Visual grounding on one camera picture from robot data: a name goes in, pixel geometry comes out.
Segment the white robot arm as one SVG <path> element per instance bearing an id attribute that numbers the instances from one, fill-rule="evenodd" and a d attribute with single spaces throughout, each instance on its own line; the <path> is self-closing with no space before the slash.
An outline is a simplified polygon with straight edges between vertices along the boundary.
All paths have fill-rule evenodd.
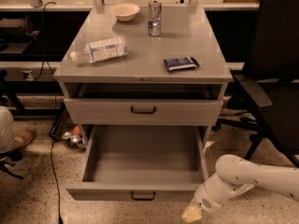
<path id="1" fill-rule="evenodd" d="M 204 212 L 211 214 L 254 187 L 298 202 L 299 169 L 257 164 L 231 154 L 220 156 L 215 173 L 196 190 L 181 217 L 187 223 L 200 220 Z"/>

